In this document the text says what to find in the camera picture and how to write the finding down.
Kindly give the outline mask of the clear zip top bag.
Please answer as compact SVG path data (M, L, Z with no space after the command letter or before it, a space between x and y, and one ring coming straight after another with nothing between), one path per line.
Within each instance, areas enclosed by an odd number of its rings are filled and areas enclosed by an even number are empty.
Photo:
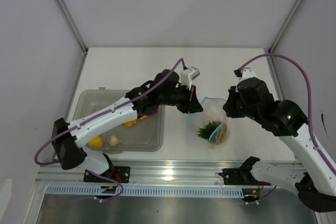
M223 105L225 104L225 102L226 102L226 100L222 99L222 98L205 97L201 101L201 105L203 107L203 112L193 113L188 117L188 119L186 120L186 123L185 123L186 130L189 133L197 136L198 129L200 127L203 127L204 125L206 125L209 121L222 121L222 122L227 124L226 112L223 110ZM229 136L229 129L228 129L228 124L227 124L226 140L228 139L228 136ZM210 148L214 148L215 146L217 146L217 145L211 145L211 146L208 145L208 147L210 147Z

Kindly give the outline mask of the orange toy pineapple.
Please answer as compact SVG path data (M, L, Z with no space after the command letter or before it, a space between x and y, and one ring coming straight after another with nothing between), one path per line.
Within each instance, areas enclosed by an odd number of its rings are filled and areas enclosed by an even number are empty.
M227 124L222 121L209 121L197 131L197 136L205 139L208 145L218 145L226 140Z

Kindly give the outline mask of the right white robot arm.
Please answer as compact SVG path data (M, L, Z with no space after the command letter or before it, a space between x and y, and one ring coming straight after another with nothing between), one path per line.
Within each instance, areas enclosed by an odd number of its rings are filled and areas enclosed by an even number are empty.
M264 81L252 77L228 90L223 110L229 118L249 118L287 145L304 172L247 158L239 168L240 179L250 185L267 182L298 196L315 212L335 211L335 165L309 133L308 118L290 101L276 101Z

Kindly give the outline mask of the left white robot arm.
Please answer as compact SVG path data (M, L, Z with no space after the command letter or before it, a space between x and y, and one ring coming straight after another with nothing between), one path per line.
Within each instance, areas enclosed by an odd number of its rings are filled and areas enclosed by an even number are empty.
M165 69L154 80L133 88L122 98L89 116L66 122L54 122L52 145L63 170L78 166L94 172L102 181L114 176L114 169L106 154L90 154L84 147L94 137L126 122L154 113L160 106L175 106L184 114L203 111L192 81L200 75L195 67L185 68L180 74Z

